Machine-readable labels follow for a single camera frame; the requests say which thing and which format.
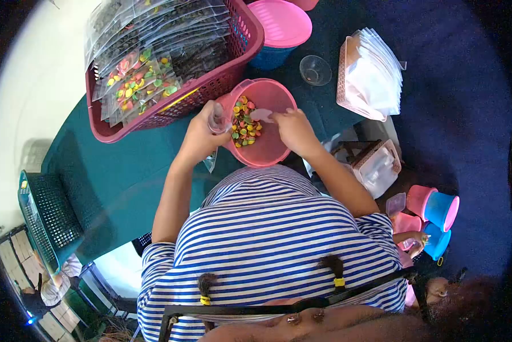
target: striped shirt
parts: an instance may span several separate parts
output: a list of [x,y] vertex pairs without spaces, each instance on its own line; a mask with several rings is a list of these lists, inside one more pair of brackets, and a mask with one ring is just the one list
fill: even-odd
[[[201,305],[198,277],[218,276],[212,305],[262,305],[272,299],[329,296],[334,275],[317,267],[322,256],[344,262],[347,287],[402,269],[387,216],[353,218],[285,166],[243,168],[227,176],[182,226],[175,243],[153,243],[142,256],[138,322],[157,341],[163,306]],[[395,280],[338,303],[402,311],[406,281]],[[216,322],[249,322],[274,316],[198,316]],[[180,317],[171,341],[205,333],[195,317]]]

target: hand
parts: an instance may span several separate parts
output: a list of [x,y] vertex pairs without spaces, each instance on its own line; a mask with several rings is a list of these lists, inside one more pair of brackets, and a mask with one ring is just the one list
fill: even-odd
[[214,104],[214,101],[208,101],[188,126],[184,142],[176,156],[178,162],[181,162],[184,167],[193,168],[198,162],[211,155],[216,147],[231,139],[230,132],[213,135],[208,128],[208,116],[212,114]]
[[323,151],[326,153],[301,109],[287,108],[286,113],[273,113],[271,118],[279,125],[283,143],[300,157],[307,160]]
[[424,231],[407,231],[407,234],[409,234],[409,239],[414,239],[422,246],[425,246],[427,244],[427,241],[429,240],[429,234],[425,233]]

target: yellow handle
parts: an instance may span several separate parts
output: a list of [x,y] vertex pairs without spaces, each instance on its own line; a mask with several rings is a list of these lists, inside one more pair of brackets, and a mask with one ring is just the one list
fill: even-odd
[[198,90],[199,90],[199,88],[195,88],[194,90],[188,92],[186,95],[182,96],[180,99],[177,99],[176,101],[173,101],[172,103],[169,103],[167,106],[165,106],[162,110],[158,111],[157,113],[163,113],[170,107],[174,106],[175,104],[177,104],[178,102],[180,102],[181,100],[185,99],[186,97],[190,96],[192,93],[194,93]]

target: hair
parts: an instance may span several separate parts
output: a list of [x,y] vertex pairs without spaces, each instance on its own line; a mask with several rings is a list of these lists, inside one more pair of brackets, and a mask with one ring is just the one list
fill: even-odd
[[481,276],[450,286],[448,296],[428,305],[428,322],[436,332],[435,340],[471,340],[485,329],[496,285],[493,278]]
[[[212,273],[203,273],[199,277],[197,286],[199,288],[199,292],[201,293],[201,297],[211,297],[211,287],[212,285],[214,285],[217,278],[218,277],[216,277],[216,275]],[[206,333],[214,329],[214,322],[203,321],[203,324],[205,325]]]
[[[334,273],[334,279],[344,279],[344,262],[334,254],[321,257],[321,261],[317,265],[319,268],[329,268]],[[336,286],[334,283],[334,293],[341,293],[345,291],[345,285]]]

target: hair tie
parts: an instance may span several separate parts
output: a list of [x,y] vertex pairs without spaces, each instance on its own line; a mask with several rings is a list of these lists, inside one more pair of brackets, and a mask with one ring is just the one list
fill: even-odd
[[334,278],[334,286],[335,287],[345,286],[345,280],[343,278]]
[[211,304],[211,299],[209,297],[201,296],[200,301],[201,301],[201,304],[203,304],[203,305]]

